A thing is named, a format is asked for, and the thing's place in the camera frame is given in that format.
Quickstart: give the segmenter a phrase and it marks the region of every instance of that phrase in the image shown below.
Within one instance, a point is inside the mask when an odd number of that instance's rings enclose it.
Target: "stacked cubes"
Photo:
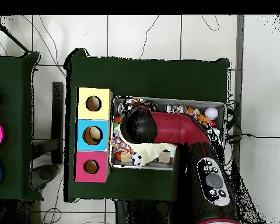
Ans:
[[[77,88],[74,182],[107,180],[112,98],[109,89]]]

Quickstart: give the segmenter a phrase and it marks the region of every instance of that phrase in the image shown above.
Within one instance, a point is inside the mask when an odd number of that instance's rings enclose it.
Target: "yellow box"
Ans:
[[[78,118],[81,120],[109,120],[113,93],[109,89],[78,88]]]

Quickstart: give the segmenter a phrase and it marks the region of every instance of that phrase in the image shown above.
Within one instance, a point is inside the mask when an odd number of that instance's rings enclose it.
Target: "pink box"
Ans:
[[[85,163],[94,160],[99,168],[94,174],[85,171]],[[74,182],[99,182],[105,183],[110,172],[106,151],[78,151],[76,154],[76,178]]]

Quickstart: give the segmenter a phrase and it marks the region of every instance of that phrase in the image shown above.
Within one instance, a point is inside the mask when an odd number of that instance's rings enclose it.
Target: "blue box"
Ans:
[[[96,126],[101,129],[103,138],[97,145],[89,145],[83,139],[87,127]],[[109,121],[107,120],[78,120],[77,151],[105,151],[109,141]]]

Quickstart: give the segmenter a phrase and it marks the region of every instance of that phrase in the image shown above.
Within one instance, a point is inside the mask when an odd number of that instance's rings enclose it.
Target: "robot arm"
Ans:
[[[171,224],[240,224],[216,152],[192,116],[138,106],[122,115],[121,133],[130,143],[177,144]]]

